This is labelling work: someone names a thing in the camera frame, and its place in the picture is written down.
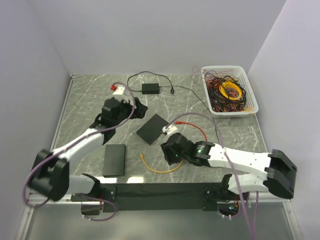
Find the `black network switch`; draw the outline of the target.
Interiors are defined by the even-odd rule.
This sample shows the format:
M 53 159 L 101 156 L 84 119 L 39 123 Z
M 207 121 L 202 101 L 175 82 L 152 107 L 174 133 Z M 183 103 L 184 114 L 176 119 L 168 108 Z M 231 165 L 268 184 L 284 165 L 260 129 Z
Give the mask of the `black network switch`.
M 151 145 L 162 134 L 163 127 L 167 125 L 168 122 L 164 118 L 155 114 L 136 132 L 136 134 L 148 145 Z

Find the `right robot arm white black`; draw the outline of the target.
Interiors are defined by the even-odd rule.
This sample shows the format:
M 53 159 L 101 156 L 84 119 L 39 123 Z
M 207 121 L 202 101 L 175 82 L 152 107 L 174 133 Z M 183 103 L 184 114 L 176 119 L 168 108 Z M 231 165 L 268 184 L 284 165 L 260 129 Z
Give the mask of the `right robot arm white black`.
M 294 197 L 298 168 L 281 150 L 257 153 L 208 141 L 193 143 L 180 133 L 170 135 L 160 146 L 169 165 L 186 160 L 197 167 L 232 169 L 228 182 L 220 187 L 226 200 L 246 192 L 269 192 L 287 200 Z

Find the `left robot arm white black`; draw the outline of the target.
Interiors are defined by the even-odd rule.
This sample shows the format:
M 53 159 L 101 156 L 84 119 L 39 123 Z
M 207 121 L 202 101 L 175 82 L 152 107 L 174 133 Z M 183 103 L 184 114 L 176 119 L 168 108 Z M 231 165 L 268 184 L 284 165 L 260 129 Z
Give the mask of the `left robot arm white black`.
M 66 194 L 83 194 L 89 201 L 101 195 L 100 181 L 87 173 L 71 176 L 71 164 L 90 151 L 103 146 L 116 133 L 116 128 L 130 119 L 144 118 L 148 107 L 137 97 L 133 101 L 107 99 L 94 122 L 79 137 L 53 151 L 41 150 L 34 161 L 26 185 L 47 197 L 59 201 Z

